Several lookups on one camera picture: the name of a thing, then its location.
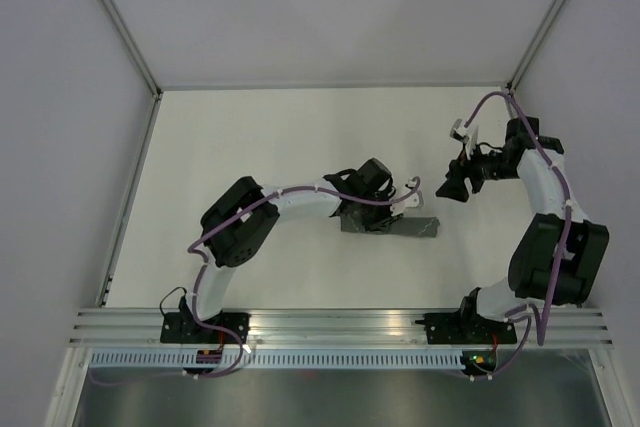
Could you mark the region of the grey cloth napkin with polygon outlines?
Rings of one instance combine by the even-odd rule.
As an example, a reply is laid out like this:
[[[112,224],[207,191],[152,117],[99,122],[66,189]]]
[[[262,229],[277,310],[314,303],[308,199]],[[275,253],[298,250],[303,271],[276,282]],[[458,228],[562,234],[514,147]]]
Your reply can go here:
[[[393,215],[390,207],[364,206],[344,212],[339,218],[341,231],[352,234],[435,238],[440,226],[437,217]]]

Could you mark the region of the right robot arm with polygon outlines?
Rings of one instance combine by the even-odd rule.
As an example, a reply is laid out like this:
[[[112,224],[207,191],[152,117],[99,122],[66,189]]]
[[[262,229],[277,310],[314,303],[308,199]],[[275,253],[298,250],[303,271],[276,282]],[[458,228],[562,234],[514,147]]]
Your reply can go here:
[[[592,222],[575,199],[561,141],[540,135],[534,117],[510,120],[504,145],[488,153],[477,132],[462,120],[454,123],[450,135],[462,149],[449,163],[437,197],[466,202],[488,181],[519,180],[532,211],[506,277],[465,297],[463,303],[470,308],[456,318],[459,335],[478,342],[491,332],[492,320],[505,320],[529,305],[545,312],[585,303],[610,234],[606,226]]]

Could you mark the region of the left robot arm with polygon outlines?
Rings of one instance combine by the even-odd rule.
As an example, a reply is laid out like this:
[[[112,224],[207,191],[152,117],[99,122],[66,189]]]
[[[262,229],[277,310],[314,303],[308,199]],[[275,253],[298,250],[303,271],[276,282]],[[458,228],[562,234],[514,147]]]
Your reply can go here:
[[[235,269],[256,256],[277,224],[354,214],[365,230],[376,232],[401,216],[394,209],[399,201],[392,173],[376,158],[298,185],[267,186],[251,176],[240,178],[203,214],[202,233],[187,247],[202,267],[186,294],[184,332],[198,343],[216,336],[216,316]]]

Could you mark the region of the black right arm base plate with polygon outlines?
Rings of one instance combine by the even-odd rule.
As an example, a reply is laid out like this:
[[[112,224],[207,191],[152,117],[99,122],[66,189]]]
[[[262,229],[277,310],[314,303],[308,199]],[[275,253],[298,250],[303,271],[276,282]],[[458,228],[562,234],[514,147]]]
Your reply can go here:
[[[485,319],[460,311],[427,313],[417,321],[424,327],[429,345],[515,345],[517,334],[511,323]]]

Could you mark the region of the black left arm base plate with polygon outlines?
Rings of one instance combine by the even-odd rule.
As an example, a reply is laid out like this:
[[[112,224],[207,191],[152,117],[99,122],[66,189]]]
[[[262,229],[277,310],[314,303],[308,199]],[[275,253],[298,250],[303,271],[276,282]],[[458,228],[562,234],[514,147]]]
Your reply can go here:
[[[215,329],[197,324],[190,313],[167,313],[163,317],[161,344],[238,344],[237,339],[220,328],[233,332],[242,342],[247,340],[250,315],[245,312],[221,312],[206,323]]]

